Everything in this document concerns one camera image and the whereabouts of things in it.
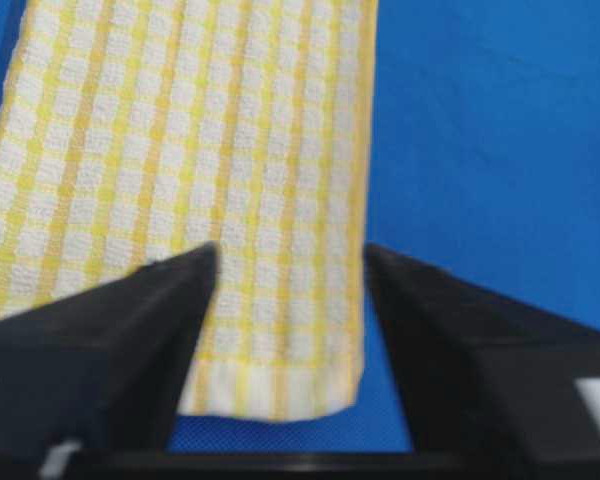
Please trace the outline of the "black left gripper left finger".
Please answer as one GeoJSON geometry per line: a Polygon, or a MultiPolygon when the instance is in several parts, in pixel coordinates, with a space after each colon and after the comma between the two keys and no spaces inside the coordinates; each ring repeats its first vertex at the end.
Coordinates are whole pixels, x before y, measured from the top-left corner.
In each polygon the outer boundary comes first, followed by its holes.
{"type": "Polygon", "coordinates": [[[165,447],[217,278],[205,243],[0,320],[0,479],[165,447]]]}

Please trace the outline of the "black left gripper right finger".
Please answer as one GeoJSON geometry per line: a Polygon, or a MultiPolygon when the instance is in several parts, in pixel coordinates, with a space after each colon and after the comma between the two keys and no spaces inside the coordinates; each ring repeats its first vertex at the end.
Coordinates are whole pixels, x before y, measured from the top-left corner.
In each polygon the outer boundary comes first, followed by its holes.
{"type": "Polygon", "coordinates": [[[383,246],[364,264],[418,453],[467,479],[600,479],[600,330],[383,246]]]}

